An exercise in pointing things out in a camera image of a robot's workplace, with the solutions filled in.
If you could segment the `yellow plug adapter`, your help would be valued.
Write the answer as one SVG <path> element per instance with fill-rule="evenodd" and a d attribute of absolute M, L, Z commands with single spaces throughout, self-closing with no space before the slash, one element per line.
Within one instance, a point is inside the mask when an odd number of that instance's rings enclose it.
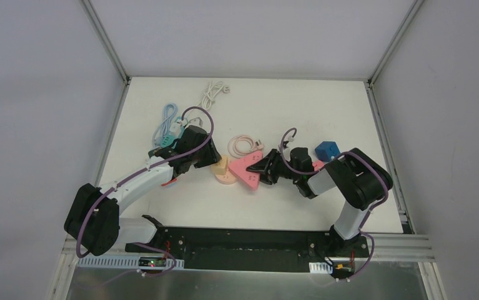
<path fill-rule="evenodd" d="M 210 166 L 211 172 L 216 176 L 226 175 L 228 168 L 229 168 L 229 157 L 226 155 L 222 155 L 219 162 Z"/>

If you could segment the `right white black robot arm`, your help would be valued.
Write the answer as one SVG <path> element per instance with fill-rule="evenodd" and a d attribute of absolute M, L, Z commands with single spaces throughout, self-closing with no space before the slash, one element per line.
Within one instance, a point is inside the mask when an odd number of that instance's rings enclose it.
<path fill-rule="evenodd" d="M 305 147 L 292 149 L 289 160 L 272 149 L 246 170 L 259 174 L 260 180 L 268 185 L 276 184 L 280 178 L 289 179 L 299 193 L 309 199 L 337 188 L 345 204 L 330 228 L 328 240 L 331 252 L 337 256 L 344 256 L 353 249 L 353 239 L 361 235 L 370 211 L 385 202 L 393 188 L 389 173 L 358 148 L 343 152 L 317 170 Z"/>

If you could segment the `pink triangular power strip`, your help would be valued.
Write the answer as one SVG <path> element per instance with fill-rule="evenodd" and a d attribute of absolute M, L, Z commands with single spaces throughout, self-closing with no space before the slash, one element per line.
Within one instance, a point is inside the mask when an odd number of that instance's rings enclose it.
<path fill-rule="evenodd" d="M 259 187 L 260 174 L 248 171 L 247 168 L 256 164 L 264 158 L 261 150 L 254 151 L 240 159 L 229 163 L 229 171 L 251 191 L 256 191 Z"/>

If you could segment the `pink square plug adapter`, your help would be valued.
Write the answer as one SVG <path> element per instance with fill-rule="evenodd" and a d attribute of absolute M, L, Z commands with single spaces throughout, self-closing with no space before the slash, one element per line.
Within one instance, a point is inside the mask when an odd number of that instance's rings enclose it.
<path fill-rule="evenodd" d="M 312 166 L 314 167 L 314 171 L 319 171 L 324 167 L 325 163 L 321 160 L 314 161 Z"/>

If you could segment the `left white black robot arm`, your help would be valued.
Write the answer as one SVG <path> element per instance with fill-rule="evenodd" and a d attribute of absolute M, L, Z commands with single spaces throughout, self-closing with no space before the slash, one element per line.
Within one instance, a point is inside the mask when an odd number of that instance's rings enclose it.
<path fill-rule="evenodd" d="M 191 167 L 218 163 L 219 154 L 209 133 L 188 126 L 171 146 L 149 153 L 144 165 L 120 179 L 96 187 L 90 183 L 76 193 L 64 230 L 81 242 L 87 254 L 100 256 L 115 244 L 141 243 L 150 253 L 159 252 L 165 236 L 160 223 L 150 216 L 126 218 L 121 214 L 153 189 L 167 184 Z"/>

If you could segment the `blue cube plug adapter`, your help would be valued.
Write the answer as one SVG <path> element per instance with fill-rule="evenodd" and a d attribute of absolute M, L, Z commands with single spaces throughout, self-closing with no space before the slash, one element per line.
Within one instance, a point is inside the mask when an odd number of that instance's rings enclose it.
<path fill-rule="evenodd" d="M 322 162 L 330 162 L 340 155 L 340 150 L 335 141 L 323 141 L 315 149 L 317 158 Z"/>

